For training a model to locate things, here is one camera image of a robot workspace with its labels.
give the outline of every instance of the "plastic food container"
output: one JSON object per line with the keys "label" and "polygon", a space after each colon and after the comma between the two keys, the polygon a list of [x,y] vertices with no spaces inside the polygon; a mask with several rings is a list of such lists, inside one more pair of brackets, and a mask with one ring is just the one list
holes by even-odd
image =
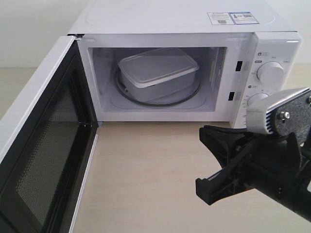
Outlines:
{"label": "plastic food container", "polygon": [[198,64],[178,48],[161,48],[119,62],[122,80],[138,101],[148,102],[180,91],[194,82]]}

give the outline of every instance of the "robotic arm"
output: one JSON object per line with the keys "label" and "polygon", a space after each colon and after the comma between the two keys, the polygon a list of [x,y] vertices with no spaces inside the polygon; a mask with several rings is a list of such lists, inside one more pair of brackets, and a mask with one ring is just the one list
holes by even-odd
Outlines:
{"label": "robotic arm", "polygon": [[284,90],[254,102],[247,129],[205,126],[201,142],[222,169],[196,180],[208,205],[255,188],[311,221],[311,89]]}

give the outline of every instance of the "control panel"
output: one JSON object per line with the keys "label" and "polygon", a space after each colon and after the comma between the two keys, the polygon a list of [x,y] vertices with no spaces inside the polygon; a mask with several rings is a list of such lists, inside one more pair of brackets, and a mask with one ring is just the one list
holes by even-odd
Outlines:
{"label": "control panel", "polygon": [[257,45],[234,128],[246,127],[249,105],[283,89],[301,43],[296,32],[260,32],[254,39]]}

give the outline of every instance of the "light wood surface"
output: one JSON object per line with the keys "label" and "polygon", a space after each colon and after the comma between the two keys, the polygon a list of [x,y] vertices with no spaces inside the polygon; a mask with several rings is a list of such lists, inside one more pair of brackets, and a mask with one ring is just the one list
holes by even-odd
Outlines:
{"label": "light wood surface", "polygon": [[[1,113],[33,71],[0,69]],[[311,65],[294,66],[286,87],[311,86],[310,73]],[[74,233],[309,233],[310,223],[257,190],[212,206],[196,196],[195,179],[220,169],[199,141],[203,125],[100,127]]]}

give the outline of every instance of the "microwave top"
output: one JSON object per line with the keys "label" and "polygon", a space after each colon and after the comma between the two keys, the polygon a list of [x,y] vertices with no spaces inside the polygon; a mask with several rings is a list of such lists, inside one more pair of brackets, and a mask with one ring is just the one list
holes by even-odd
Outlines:
{"label": "microwave top", "polygon": [[264,0],[92,0],[69,34],[295,31]]}

